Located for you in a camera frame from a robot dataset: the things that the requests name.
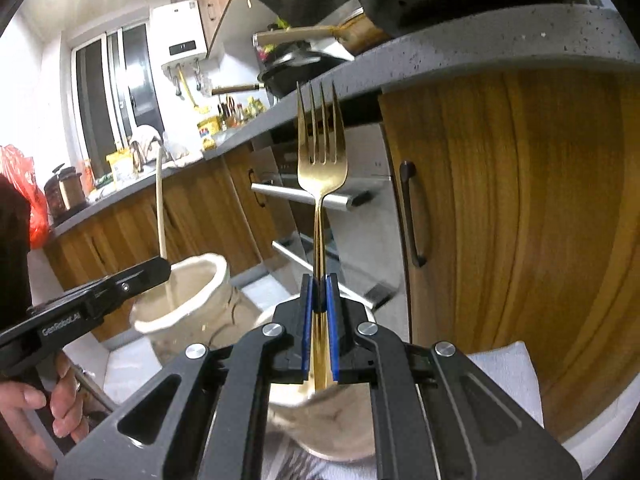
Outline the wooden chopstick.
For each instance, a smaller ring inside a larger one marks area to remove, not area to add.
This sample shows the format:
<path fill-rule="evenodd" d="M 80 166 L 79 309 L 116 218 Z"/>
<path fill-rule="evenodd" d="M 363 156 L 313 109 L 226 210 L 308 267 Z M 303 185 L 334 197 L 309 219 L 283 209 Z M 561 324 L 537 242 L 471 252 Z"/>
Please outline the wooden chopstick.
<path fill-rule="evenodd" d="M 163 196 L 163 158 L 165 150 L 163 144 L 160 144 L 156 155 L 155 167 L 155 205 L 156 205 L 156 227 L 158 236 L 158 248 L 160 248 L 160 256 L 167 260 L 168 251 L 166 245 L 165 234 L 165 218 L 164 218 L 164 196 Z M 164 283 L 165 296 L 169 310 L 173 311 L 177 307 L 174 290 L 171 281 Z"/>

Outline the gold fork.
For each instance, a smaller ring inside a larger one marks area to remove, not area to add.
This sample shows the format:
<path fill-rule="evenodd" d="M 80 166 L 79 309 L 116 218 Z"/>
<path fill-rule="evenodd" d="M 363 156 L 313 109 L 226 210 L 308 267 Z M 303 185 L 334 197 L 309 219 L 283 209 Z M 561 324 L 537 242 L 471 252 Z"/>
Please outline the gold fork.
<path fill-rule="evenodd" d="M 329 315 L 326 313 L 326 242 L 323 201 L 346 182 L 348 160 L 344 122 L 335 90 L 332 102 L 309 96 L 304 107 L 303 92 L 296 90 L 298 129 L 297 180 L 314 199 L 314 289 L 316 304 L 311 318 L 310 371 L 314 388 L 322 391 L 332 384 Z"/>

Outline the white water heater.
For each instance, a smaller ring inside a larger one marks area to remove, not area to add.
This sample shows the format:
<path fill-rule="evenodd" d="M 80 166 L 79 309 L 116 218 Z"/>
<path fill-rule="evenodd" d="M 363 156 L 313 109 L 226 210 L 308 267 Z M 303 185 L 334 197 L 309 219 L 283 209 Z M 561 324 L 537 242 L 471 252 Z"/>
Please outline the white water heater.
<path fill-rule="evenodd" d="M 206 58 L 207 46 L 196 0 L 157 6 L 150 11 L 151 53 L 162 70 Z"/>

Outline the cream ceramic utensil holder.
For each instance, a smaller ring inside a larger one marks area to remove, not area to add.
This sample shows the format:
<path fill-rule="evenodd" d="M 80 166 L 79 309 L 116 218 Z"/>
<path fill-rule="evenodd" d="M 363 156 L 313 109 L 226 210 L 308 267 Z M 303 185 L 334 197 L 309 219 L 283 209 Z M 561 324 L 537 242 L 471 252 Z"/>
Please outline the cream ceramic utensil holder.
<path fill-rule="evenodd" d="M 230 278 L 222 264 L 218 255 L 176 264 L 178 276 L 142 294 L 130 313 L 134 329 L 150 337 L 159 356 L 178 356 L 189 344 L 205 348 L 192 382 L 180 384 L 185 396 L 179 403 L 181 413 L 205 398 L 216 405 L 208 420 L 202 467 L 255 466 L 270 422 L 325 460 L 351 462 L 373 455 L 366 385 L 373 362 L 356 341 L 359 326 L 374 320 L 370 310 L 341 297 L 334 276 L 326 277 L 335 382 L 311 392 L 314 279 L 306 276 L 299 296 L 274 308 L 274 334 L 263 327 L 243 333 L 257 310 L 230 307 L 223 297 L 230 292 Z"/>

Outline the yellow cooking oil bottle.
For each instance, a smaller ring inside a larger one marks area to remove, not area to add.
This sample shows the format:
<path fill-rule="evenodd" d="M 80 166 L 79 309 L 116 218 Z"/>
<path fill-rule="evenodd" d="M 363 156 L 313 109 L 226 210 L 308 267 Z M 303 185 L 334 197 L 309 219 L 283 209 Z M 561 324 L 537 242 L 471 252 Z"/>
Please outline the yellow cooking oil bottle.
<path fill-rule="evenodd" d="M 221 119 L 218 114 L 214 114 L 208 107 L 197 107 L 200 120 L 196 124 L 198 136 L 201 139 L 202 151 L 212 150 L 217 146 L 217 136 L 221 132 Z"/>

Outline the red plastic bag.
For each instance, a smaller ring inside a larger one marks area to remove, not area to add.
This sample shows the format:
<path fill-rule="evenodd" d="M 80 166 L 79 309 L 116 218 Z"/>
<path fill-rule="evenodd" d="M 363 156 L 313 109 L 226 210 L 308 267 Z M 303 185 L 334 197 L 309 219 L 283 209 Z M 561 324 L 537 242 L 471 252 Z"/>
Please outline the red plastic bag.
<path fill-rule="evenodd" d="M 46 196 L 36 181 L 34 160 L 14 145 L 2 146 L 1 173 L 29 203 L 30 248 L 43 248 L 50 231 L 49 211 Z"/>

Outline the blue plaid tablecloth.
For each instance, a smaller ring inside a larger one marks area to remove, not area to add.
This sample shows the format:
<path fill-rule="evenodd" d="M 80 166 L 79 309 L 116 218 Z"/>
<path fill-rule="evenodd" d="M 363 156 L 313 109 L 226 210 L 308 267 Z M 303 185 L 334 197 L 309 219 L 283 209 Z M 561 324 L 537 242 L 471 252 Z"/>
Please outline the blue plaid tablecloth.
<path fill-rule="evenodd" d="M 356 384 L 271 386 L 267 431 L 282 438 L 260 478 L 442 478 L 426 399 L 452 419 L 463 478 L 478 475 L 472 440 L 489 450 L 544 421 L 524 342 L 472 356 L 445 341 L 401 354 L 389 336 L 363 339 L 360 347 L 373 351 L 374 367 Z"/>

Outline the built-in steel oven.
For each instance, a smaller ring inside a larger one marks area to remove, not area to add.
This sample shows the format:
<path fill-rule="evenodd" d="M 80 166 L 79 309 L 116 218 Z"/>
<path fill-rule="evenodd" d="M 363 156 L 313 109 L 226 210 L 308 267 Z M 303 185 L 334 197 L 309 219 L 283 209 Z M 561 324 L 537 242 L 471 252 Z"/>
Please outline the built-in steel oven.
<path fill-rule="evenodd" d="M 323 201 L 326 268 L 337 275 L 343 295 L 371 309 L 378 323 L 407 341 L 405 258 L 383 125 L 347 129 L 346 145 L 346 183 Z M 314 262 L 314 200 L 297 181 L 297 146 L 267 146 L 250 161 L 250 188 L 281 230 L 271 247 L 294 278 L 301 278 Z"/>

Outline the wooden cabinet door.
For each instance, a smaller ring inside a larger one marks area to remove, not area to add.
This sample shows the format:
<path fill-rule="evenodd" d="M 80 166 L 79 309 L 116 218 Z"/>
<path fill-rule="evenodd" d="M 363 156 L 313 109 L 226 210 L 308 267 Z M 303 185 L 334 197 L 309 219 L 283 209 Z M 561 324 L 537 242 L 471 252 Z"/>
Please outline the wooden cabinet door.
<path fill-rule="evenodd" d="M 565 441 L 639 371 L 639 76 L 465 75 L 384 93 L 410 337 L 526 344 Z"/>

